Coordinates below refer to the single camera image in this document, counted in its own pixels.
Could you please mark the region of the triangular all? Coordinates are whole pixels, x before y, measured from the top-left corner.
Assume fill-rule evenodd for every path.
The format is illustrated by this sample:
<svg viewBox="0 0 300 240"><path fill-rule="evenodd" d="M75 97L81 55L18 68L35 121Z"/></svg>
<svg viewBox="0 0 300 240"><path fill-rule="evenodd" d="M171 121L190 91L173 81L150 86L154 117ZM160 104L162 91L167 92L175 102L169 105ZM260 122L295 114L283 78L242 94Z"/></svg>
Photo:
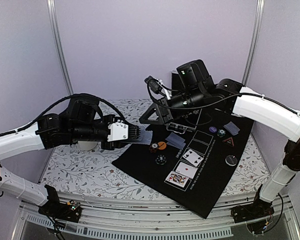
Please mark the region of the triangular all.
<svg viewBox="0 0 300 240"><path fill-rule="evenodd" d="M235 146L234 140L233 140L232 137L229 137L229 138L227 138L227 139L224 139L222 142L223 142L224 144L228 145L228 146L231 146L231 147L234 147L234 146Z"/></svg>

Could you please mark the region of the blue playing card deck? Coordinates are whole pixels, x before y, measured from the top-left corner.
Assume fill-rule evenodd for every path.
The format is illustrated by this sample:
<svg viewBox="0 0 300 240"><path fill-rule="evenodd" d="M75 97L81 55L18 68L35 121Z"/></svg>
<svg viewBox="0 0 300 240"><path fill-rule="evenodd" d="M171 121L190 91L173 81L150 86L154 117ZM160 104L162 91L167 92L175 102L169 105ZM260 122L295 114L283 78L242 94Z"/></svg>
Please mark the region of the blue playing card deck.
<svg viewBox="0 0 300 240"><path fill-rule="evenodd" d="M140 145L150 145L152 142L153 131L146 130L149 125L139 125L139 137L137 139L125 140L129 144L140 144Z"/></svg>

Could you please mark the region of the dealt blue card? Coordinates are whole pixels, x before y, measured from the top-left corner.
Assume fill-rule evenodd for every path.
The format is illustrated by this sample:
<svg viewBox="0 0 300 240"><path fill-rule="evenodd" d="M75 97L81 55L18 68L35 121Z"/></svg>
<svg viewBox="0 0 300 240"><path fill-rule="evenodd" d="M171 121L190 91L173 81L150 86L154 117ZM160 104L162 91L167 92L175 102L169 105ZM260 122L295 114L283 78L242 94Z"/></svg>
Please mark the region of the dealt blue card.
<svg viewBox="0 0 300 240"><path fill-rule="evenodd" d="M229 123L225 124L223 126L232 136L236 136L239 132L240 129L232 122L230 121Z"/></svg>
<svg viewBox="0 0 300 240"><path fill-rule="evenodd" d="M185 147L185 145L186 145L185 142L175 142L175 141L171 141L171 140L168 140L167 144L169 146L175 147L175 148L177 148L179 150L182 150Z"/></svg>
<svg viewBox="0 0 300 240"><path fill-rule="evenodd" d="M174 142L181 142L181 143L185 142L184 138L182 138L181 136L179 136L178 134L176 134L174 132L171 132L169 134L169 136L167 136L165 139L167 141L174 141Z"/></svg>

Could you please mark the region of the purple small blind button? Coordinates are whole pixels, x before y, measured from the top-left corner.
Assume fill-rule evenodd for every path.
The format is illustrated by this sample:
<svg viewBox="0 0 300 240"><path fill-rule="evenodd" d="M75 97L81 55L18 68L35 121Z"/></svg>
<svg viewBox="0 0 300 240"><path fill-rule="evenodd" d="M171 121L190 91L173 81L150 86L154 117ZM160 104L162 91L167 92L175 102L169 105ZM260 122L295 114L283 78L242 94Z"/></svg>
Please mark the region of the purple small blind button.
<svg viewBox="0 0 300 240"><path fill-rule="evenodd" d="M217 129L216 127L214 127L214 126L210 126L210 127L209 127L209 131L210 131L211 133L216 133L216 132L218 131L218 129Z"/></svg>

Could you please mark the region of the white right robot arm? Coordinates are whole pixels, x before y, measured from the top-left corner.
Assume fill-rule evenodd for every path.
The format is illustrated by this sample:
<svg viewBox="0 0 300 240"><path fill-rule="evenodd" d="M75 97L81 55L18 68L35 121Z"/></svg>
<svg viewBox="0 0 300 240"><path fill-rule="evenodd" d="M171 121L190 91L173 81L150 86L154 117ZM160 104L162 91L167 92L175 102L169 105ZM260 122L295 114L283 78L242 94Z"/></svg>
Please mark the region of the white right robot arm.
<svg viewBox="0 0 300 240"><path fill-rule="evenodd" d="M282 150L280 161L269 179L257 191L248 213L259 218L283 188L300 172L300 110L290 108L250 87L224 78L214 82L204 62L192 60L180 65L176 73L181 89L165 86L156 77L145 79L152 106L140 118L141 123L164 125L187 118L199 110L215 109L236 117L253 120L255 139L261 148L269 144Z"/></svg>

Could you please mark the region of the black white dealer button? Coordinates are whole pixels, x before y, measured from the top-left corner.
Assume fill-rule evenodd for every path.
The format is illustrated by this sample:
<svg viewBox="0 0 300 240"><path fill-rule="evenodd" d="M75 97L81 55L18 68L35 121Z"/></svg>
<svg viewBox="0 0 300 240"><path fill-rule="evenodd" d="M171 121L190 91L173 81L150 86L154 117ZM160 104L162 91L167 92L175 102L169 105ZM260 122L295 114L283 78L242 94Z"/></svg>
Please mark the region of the black white dealer button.
<svg viewBox="0 0 300 240"><path fill-rule="evenodd" d="M238 164L238 159L234 155L228 155L225 158L226 164L228 164L231 167L234 167Z"/></svg>

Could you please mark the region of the green blue chip stack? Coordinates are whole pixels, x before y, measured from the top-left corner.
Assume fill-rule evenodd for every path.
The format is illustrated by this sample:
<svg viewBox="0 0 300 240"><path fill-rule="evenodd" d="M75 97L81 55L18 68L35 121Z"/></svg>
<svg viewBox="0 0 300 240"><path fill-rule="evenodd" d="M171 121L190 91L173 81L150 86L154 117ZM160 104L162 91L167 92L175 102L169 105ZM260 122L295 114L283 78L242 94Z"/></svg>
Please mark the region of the green blue chip stack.
<svg viewBox="0 0 300 240"><path fill-rule="evenodd" d="M226 131L225 131L224 129L219 129L219 130L217 131L217 136L218 136L219 138L223 138L225 135L226 135Z"/></svg>

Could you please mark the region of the black and green chip stack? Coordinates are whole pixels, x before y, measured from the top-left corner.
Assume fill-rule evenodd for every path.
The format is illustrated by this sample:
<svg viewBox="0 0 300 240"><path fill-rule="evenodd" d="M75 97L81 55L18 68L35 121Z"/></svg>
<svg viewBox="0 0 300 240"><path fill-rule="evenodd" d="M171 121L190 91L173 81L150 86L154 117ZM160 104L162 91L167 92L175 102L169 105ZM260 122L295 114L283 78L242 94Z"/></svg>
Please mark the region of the black and green chip stack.
<svg viewBox="0 0 300 240"><path fill-rule="evenodd" d="M155 159L156 164L165 165L167 163L167 158L164 155L158 155Z"/></svg>

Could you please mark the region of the orange big blind button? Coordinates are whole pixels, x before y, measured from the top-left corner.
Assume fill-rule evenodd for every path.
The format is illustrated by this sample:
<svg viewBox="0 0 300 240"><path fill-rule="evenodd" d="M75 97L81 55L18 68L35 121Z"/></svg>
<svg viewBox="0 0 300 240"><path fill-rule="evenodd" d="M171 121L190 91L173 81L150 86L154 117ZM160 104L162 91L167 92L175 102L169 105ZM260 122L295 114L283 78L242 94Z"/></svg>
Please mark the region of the orange big blind button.
<svg viewBox="0 0 300 240"><path fill-rule="evenodd" d="M160 142L158 142L157 144L158 144L158 149L159 149L159 150L164 150L164 149L167 148L167 143L164 142L164 141L160 141Z"/></svg>

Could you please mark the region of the orange black chip stack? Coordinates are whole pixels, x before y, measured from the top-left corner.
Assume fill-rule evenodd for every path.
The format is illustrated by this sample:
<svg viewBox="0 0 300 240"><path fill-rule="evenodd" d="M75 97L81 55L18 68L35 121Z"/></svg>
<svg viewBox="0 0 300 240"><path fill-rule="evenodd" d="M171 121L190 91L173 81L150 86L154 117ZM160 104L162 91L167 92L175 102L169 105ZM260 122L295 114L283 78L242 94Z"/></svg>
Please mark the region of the orange black chip stack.
<svg viewBox="0 0 300 240"><path fill-rule="evenodd" d="M156 153L158 148L159 148L159 145L156 142L154 142L149 146L149 152Z"/></svg>

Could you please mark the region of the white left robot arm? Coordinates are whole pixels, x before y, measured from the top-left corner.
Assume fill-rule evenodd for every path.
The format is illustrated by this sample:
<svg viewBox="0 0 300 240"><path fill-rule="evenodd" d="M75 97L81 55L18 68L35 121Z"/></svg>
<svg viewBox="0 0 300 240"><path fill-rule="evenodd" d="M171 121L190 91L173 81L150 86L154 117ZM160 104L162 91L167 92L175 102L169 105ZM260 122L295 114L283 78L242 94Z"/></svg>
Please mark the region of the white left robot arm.
<svg viewBox="0 0 300 240"><path fill-rule="evenodd" d="M35 183L43 151L83 143L101 143L102 149L122 148L132 127L121 113L103 115L98 97L83 94L69 97L59 113L44 111L33 121L0 133L0 191L44 206L53 216L64 213L56 190Z"/></svg>

